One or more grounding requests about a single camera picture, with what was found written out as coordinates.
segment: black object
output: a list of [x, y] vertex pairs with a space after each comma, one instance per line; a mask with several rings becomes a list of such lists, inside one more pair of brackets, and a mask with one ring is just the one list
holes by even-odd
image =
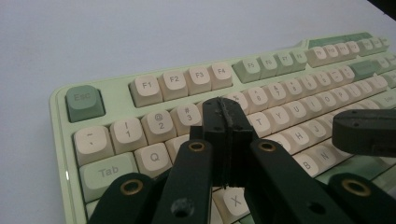
[[390, 196], [351, 174], [317, 182], [280, 144], [259, 139], [238, 103], [215, 98], [203, 111], [203, 126], [191, 128], [170, 171], [119, 177], [89, 223], [206, 224], [212, 186], [245, 188], [257, 224], [396, 222]]
[[335, 115], [332, 144], [351, 154], [396, 157], [396, 110], [348, 110]]

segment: green keyboard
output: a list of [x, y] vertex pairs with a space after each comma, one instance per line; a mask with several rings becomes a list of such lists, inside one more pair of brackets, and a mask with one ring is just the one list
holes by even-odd
[[[49, 107], [67, 223], [86, 223], [111, 182], [172, 167], [202, 102], [235, 100], [260, 138], [280, 143], [312, 177], [338, 173], [396, 188], [396, 160], [332, 145], [332, 118], [396, 107], [396, 57], [367, 32], [307, 39], [290, 49], [61, 87]], [[239, 188], [213, 189], [211, 223], [253, 223]]]

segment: white surface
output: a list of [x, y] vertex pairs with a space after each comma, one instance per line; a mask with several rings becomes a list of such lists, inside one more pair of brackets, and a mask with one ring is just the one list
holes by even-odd
[[64, 223], [50, 94], [62, 85], [368, 31], [396, 22], [365, 0], [0, 2], [0, 223]]

